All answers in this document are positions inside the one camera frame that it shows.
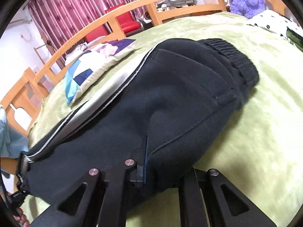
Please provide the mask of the person's left hand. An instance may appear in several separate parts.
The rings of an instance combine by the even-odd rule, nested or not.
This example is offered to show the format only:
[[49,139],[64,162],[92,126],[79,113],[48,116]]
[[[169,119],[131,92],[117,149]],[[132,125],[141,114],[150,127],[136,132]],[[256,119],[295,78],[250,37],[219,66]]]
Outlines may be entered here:
[[21,208],[16,209],[17,214],[14,214],[14,219],[20,224],[22,227],[30,227],[30,222],[27,219],[27,216],[24,214]]

